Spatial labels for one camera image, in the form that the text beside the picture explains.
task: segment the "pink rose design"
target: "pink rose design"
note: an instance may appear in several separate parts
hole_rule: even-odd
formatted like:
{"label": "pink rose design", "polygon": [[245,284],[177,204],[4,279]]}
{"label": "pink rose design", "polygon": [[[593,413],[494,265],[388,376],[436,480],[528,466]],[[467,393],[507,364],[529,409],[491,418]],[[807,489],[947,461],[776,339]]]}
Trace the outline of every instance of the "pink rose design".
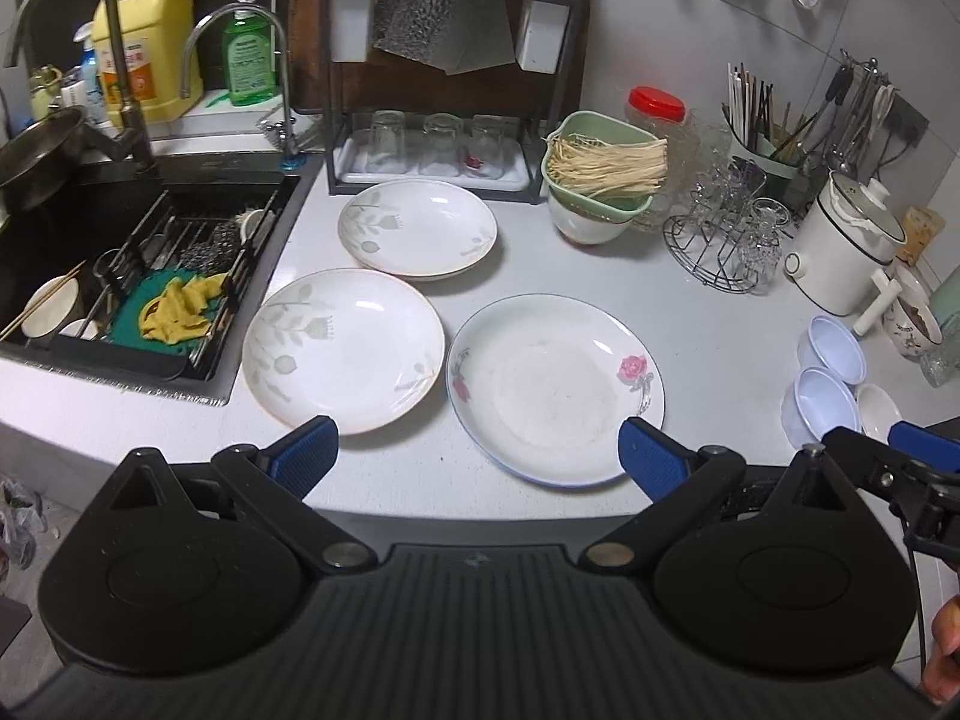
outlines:
{"label": "pink rose design", "polygon": [[624,384],[634,384],[637,379],[647,372],[647,358],[643,355],[637,357],[632,354],[630,357],[624,357],[620,363],[620,370],[616,375]]}
{"label": "pink rose design", "polygon": [[469,403],[470,390],[467,389],[467,382],[465,382],[461,376],[454,378],[453,391],[456,392],[459,399],[464,401],[464,403]]}

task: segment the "green basket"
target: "green basket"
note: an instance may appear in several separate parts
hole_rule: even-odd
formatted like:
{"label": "green basket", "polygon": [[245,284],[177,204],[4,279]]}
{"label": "green basket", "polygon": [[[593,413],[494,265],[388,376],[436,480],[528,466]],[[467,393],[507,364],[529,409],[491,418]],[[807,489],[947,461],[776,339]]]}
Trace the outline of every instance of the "green basket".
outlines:
{"label": "green basket", "polygon": [[647,210],[653,200],[653,196],[649,194],[623,194],[622,196],[610,196],[598,200],[579,194],[577,191],[563,189],[558,183],[551,181],[546,173],[546,163],[550,158],[553,143],[556,138],[569,135],[597,138],[597,140],[613,143],[616,146],[656,141],[656,135],[651,135],[646,130],[634,127],[627,122],[621,122],[619,119],[604,116],[602,113],[576,111],[566,117],[555,132],[547,135],[546,153],[544,154],[544,162],[541,163],[544,180],[550,187],[550,191],[561,204],[572,210],[585,211],[588,214],[615,223],[630,221]]}

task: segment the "yellow jug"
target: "yellow jug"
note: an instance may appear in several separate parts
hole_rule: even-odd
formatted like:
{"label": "yellow jug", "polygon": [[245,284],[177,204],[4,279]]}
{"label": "yellow jug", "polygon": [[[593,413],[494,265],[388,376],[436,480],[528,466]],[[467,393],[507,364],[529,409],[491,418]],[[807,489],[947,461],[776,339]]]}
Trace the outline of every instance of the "yellow jug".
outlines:
{"label": "yellow jug", "polygon": [[[131,91],[148,124],[171,122],[203,95],[197,52],[190,57],[190,97],[181,100],[181,52],[193,29],[193,0],[119,0],[120,26]],[[104,88],[107,114],[120,124],[116,66],[110,52],[107,9],[101,1],[93,17],[93,45]]]}

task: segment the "sink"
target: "sink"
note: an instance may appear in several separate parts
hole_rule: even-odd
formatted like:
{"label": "sink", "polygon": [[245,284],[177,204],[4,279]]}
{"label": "sink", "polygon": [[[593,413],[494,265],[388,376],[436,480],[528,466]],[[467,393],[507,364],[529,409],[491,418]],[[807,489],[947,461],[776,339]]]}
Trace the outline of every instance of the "sink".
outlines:
{"label": "sink", "polygon": [[[184,238],[208,234],[218,221],[243,211],[269,208],[277,218],[269,237],[243,247],[230,269],[232,289],[213,319],[216,332],[189,356],[66,336],[32,340],[19,330],[0,343],[0,356],[126,389],[226,403],[246,328],[321,167],[323,157],[312,155],[299,170],[281,172],[280,155],[262,151],[161,157],[158,177],[151,178],[136,177],[130,160],[81,167],[51,199],[14,215],[0,230],[0,326],[22,311],[44,282],[82,260],[83,312],[116,317],[128,285],[150,274],[141,255],[146,240],[160,240],[158,231],[169,239],[169,257]],[[123,290],[115,282],[105,289],[93,274],[94,263],[111,250],[121,250],[114,264],[131,261],[128,255],[136,252],[138,270],[123,271],[130,273]]]}

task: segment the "wooden cutting board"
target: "wooden cutting board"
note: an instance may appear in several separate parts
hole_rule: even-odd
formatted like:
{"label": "wooden cutting board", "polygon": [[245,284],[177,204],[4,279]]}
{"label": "wooden cutting board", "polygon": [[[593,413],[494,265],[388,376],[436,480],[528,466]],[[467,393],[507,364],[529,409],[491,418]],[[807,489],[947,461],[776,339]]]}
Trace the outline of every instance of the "wooden cutting board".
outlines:
{"label": "wooden cutting board", "polygon": [[[511,27],[520,18],[519,0],[507,0]],[[290,61],[294,108],[299,113],[323,112],[328,84],[320,61],[320,30],[328,19],[320,0],[291,0]],[[589,0],[575,36],[573,65],[563,97],[562,116],[580,107],[580,90],[587,53]],[[544,117],[554,76],[525,73],[519,66],[502,65],[473,73],[448,76],[443,71],[391,53],[371,49],[364,63],[333,65],[334,79],[343,84],[344,109],[394,108],[409,112],[445,111],[463,116],[475,113]]]}

